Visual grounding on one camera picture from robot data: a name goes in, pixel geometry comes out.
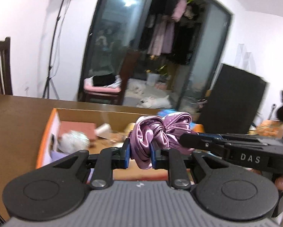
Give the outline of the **white wedge sponge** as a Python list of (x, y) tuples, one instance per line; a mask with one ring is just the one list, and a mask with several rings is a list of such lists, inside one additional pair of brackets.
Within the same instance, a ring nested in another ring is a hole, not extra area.
[(107, 123), (104, 123), (95, 129), (95, 135), (103, 139), (110, 139), (111, 133), (111, 126)]

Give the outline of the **hanging clothes rack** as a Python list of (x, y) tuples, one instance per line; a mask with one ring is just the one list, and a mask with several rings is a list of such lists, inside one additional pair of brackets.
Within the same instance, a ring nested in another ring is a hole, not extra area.
[(201, 27), (199, 0), (152, 0), (139, 48), (177, 65), (190, 62)]

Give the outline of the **purple knit pouch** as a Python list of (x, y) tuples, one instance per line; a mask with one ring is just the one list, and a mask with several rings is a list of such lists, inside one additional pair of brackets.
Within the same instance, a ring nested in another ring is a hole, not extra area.
[(66, 153), (62, 153), (62, 152), (58, 152), (58, 151), (54, 151), (51, 150), (50, 151), (50, 157), (51, 157), (51, 163), (54, 163), (60, 159), (63, 159), (67, 156), (69, 156), (70, 154), (66, 154)]

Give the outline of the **black sliding door frame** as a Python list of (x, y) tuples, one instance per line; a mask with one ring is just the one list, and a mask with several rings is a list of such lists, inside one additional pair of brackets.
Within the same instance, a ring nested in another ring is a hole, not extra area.
[(216, 0), (99, 0), (78, 100), (197, 112), (231, 19)]

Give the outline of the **purple satin scrunchie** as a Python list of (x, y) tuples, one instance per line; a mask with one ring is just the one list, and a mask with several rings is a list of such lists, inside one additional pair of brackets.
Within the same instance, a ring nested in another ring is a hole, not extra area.
[(142, 116), (128, 134), (130, 139), (131, 159), (140, 169), (151, 168), (150, 145), (155, 142), (160, 149), (176, 149), (184, 155), (190, 155), (192, 148), (180, 144), (183, 134), (195, 134), (190, 128), (192, 117), (189, 113), (174, 112), (164, 117)]

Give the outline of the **pink white sponge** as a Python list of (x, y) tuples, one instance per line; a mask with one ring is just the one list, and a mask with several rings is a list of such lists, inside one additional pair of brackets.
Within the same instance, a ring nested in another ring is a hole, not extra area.
[(96, 124), (90, 122), (62, 121), (59, 127), (58, 138), (71, 131), (84, 134), (89, 139), (88, 147), (93, 147), (97, 137), (95, 135)]

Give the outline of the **iridescent mesh ball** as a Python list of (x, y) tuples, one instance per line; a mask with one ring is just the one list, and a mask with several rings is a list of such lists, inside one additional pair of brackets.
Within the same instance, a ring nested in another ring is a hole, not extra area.
[(71, 130), (61, 135), (58, 149), (66, 154), (72, 154), (79, 150), (86, 150), (89, 145), (90, 140), (84, 133)]

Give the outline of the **red cardboard box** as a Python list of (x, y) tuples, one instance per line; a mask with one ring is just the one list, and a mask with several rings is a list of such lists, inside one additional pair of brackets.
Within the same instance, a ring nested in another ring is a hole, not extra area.
[(150, 143), (161, 149), (174, 148), (189, 155), (192, 149), (182, 147), (179, 138), (193, 133), (192, 117), (172, 112), (163, 117), (140, 113), (53, 109), (46, 125), (36, 167), (48, 165), (79, 150), (98, 154), (109, 147), (123, 145), (126, 138), (133, 144), (126, 170), (116, 169), (115, 180), (166, 181), (168, 172), (154, 170), (150, 159)]

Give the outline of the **clear snack packet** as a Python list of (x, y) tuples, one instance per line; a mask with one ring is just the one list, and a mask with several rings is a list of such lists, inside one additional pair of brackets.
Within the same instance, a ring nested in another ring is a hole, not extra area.
[(111, 133), (109, 138), (110, 145), (113, 147), (122, 146), (127, 137), (128, 136), (125, 133), (121, 133), (121, 132)]

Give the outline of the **blue tissue pack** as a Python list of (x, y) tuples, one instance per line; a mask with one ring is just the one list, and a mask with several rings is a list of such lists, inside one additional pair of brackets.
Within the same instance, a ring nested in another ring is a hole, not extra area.
[(157, 116), (165, 117), (169, 114), (176, 113), (176, 112), (177, 112), (177, 110), (175, 110), (175, 109), (163, 109), (163, 110), (160, 110), (159, 112), (157, 112)]

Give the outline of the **dark wooden chair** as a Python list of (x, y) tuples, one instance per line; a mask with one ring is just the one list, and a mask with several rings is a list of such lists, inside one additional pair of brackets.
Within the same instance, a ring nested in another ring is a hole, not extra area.
[(13, 95), (10, 74), (10, 37), (0, 40), (0, 94)]

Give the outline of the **yellow plush toy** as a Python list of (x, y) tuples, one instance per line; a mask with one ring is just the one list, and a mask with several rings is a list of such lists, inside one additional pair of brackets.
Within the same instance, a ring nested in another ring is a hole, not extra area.
[(125, 134), (126, 136), (128, 136), (129, 133), (134, 129), (134, 126), (135, 126), (135, 122), (129, 123), (129, 124), (126, 126), (126, 128), (124, 129), (124, 134)]

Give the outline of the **studio light on stand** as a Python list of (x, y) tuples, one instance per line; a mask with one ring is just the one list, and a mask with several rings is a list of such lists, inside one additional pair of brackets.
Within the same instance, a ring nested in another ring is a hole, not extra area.
[(58, 7), (58, 13), (55, 19), (55, 25), (53, 29), (50, 53), (48, 57), (48, 70), (45, 80), (44, 89), (42, 92), (43, 99), (50, 98), (50, 90), (53, 91), (53, 95), (59, 100), (57, 89), (54, 85), (53, 78), (57, 75), (60, 66), (60, 40), (63, 28), (63, 23), (66, 18), (67, 11), (70, 7), (72, 0), (61, 0)]

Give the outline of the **orange paper piece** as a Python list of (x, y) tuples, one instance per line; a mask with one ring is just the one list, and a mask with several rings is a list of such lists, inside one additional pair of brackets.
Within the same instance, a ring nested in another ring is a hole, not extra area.
[(198, 133), (205, 133), (204, 126), (202, 124), (195, 124), (192, 130)]

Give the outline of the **black paper bag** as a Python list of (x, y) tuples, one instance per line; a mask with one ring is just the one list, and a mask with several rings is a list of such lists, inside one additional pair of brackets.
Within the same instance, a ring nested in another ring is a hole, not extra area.
[(223, 64), (198, 123), (206, 133), (248, 133), (266, 85), (257, 75)]

